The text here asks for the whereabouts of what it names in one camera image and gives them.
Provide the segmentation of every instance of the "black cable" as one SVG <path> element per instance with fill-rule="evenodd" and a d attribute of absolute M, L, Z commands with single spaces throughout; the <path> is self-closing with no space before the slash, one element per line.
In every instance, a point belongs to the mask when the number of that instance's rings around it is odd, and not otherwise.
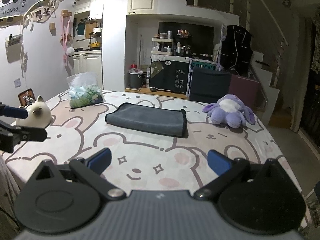
<path fill-rule="evenodd" d="M 20 226 L 18 225 L 18 223 L 14 220 L 14 218 L 7 211 L 5 211 L 1 207 L 0 207 L 0 211 L 2 211 L 4 214 L 6 214 L 16 224 L 17 228 L 21 231 Z"/>

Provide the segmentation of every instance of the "gray towel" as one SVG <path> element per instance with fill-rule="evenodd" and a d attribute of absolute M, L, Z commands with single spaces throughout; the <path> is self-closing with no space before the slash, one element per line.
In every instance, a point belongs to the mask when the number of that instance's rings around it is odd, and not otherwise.
<path fill-rule="evenodd" d="M 106 122 L 133 130 L 186 138 L 186 111 L 167 110 L 123 103 L 116 111 L 107 114 Z"/>

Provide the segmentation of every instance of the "black tv screen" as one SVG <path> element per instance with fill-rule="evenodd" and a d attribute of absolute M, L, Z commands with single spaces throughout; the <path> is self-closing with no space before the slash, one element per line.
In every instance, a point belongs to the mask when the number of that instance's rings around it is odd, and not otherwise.
<path fill-rule="evenodd" d="M 188 30 L 191 34 L 190 38 L 181 39 L 178 36 L 178 30 Z M 209 26 L 174 23 L 174 22 L 159 22 L 159 33 L 167 33 L 172 31 L 172 36 L 175 43 L 181 42 L 181 46 L 190 45 L 191 53 L 212 55 L 213 53 L 213 36 L 214 28 Z"/>

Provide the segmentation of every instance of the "bed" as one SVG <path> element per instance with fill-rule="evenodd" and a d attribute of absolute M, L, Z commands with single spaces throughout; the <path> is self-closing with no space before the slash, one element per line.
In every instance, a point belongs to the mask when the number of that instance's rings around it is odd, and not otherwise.
<path fill-rule="evenodd" d="M 206 161 L 207 152 L 215 149 L 231 159 L 242 157 L 253 163 L 276 158 L 301 192 L 286 158 L 259 119 L 255 125 L 248 124 L 244 129 L 214 126 L 202 113 L 203 103 L 117 91 L 104 91 L 104 103 L 70 109 L 67 94 L 65 91 L 47 101 L 53 122 L 46 129 L 46 141 L 24 142 L 17 145 L 12 154 L 2 153 L 19 185 L 28 181 L 44 159 L 51 159 L 56 164 L 68 163 L 76 157 L 87 158 L 103 147 L 109 147 L 112 163 L 101 176 L 127 194 L 133 189 L 188 189 L 194 193 L 217 178 Z M 188 138 L 161 136 L 106 124 L 106 113 L 112 113 L 125 102 L 171 110 L 184 109 Z M 309 221 L 307 212 L 302 228 Z"/>

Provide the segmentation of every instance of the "brown picture frame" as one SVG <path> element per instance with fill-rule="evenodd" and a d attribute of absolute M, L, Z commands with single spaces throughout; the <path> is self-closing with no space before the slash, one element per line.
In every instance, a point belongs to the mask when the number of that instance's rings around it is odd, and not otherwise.
<path fill-rule="evenodd" d="M 23 99 L 28 93 L 28 96 L 30 97 L 33 97 L 35 100 L 36 100 L 36 97 L 35 97 L 35 94 L 33 93 L 33 90 L 32 88 L 30 89 L 27 89 L 26 91 L 23 91 L 21 92 L 19 95 L 18 95 L 18 98 L 19 98 L 19 101 L 20 101 L 20 105 L 21 106 L 26 106 L 27 103 L 25 102 L 25 100 Z"/>

